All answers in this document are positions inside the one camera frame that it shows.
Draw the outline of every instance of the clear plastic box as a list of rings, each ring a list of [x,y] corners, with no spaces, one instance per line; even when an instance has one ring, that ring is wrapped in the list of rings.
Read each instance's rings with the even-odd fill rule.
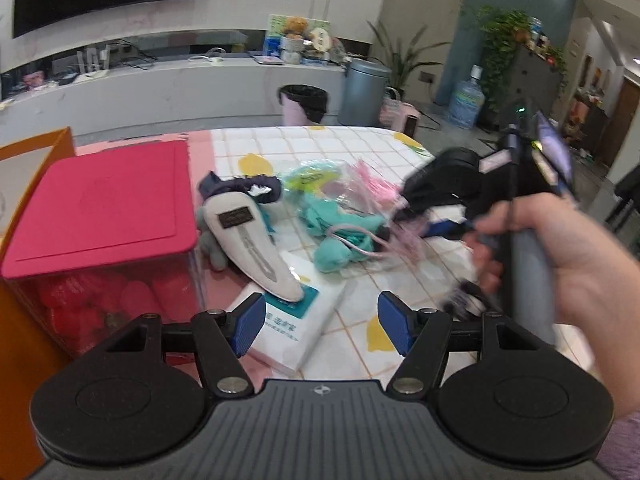
[[[54,163],[2,276],[72,355],[146,313],[187,322],[206,296],[187,143],[149,142]]]

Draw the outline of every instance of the trash bin lid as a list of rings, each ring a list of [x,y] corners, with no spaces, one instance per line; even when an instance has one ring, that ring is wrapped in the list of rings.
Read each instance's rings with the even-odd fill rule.
[[[375,75],[378,77],[389,77],[391,69],[380,63],[372,63],[370,61],[364,61],[363,59],[355,59],[351,62],[351,68],[358,72],[364,72],[365,74]]]
[[[185,253],[196,236],[187,142],[124,146],[51,165],[9,243],[2,275]]]

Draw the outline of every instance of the wooden door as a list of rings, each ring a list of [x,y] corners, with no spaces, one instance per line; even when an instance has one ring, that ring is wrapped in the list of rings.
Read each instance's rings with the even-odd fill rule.
[[[638,103],[640,103],[640,88],[625,77],[618,96],[616,110],[613,112],[595,150],[596,160],[609,168],[616,160],[622,143],[625,142],[631,122],[636,116]]]

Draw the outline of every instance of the white checkered tablecloth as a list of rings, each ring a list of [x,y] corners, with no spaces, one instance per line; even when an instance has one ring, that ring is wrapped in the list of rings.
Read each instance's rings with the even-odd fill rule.
[[[274,172],[290,170],[303,161],[327,158],[355,162],[361,158],[381,176],[400,183],[414,168],[433,157],[423,150],[412,150],[394,133],[380,128],[273,127],[212,130],[216,173],[222,177],[239,176],[238,161],[248,153],[266,158]],[[285,204],[270,206],[276,229],[276,246],[297,256],[311,259],[316,240],[310,237]],[[460,207],[441,207],[434,218],[462,217]],[[383,385],[402,361],[390,343],[380,344],[372,337],[370,323],[376,314],[376,300],[383,290],[391,290],[411,308],[437,306],[438,300],[451,290],[456,280],[474,279],[468,249],[460,242],[436,238],[424,241],[426,259],[411,266],[398,257],[352,263],[342,271],[350,280],[351,294],[331,319],[310,358],[300,370],[308,380],[377,378]],[[593,358],[580,331],[558,326],[559,349],[583,368],[590,368]],[[468,352],[450,355],[445,377],[474,362]]]

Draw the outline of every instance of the blue wall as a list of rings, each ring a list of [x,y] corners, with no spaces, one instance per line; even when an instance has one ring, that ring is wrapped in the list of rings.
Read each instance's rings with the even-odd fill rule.
[[[569,36],[576,0],[465,0],[467,6],[479,9],[483,5],[501,9],[521,9],[530,16],[542,21],[543,31],[553,45],[564,47]],[[471,68],[479,64],[482,54],[482,32],[478,30],[476,20],[467,14],[461,16],[458,28],[449,51],[449,57],[440,78],[440,87],[435,101],[448,104],[454,86],[460,80],[466,80]]]

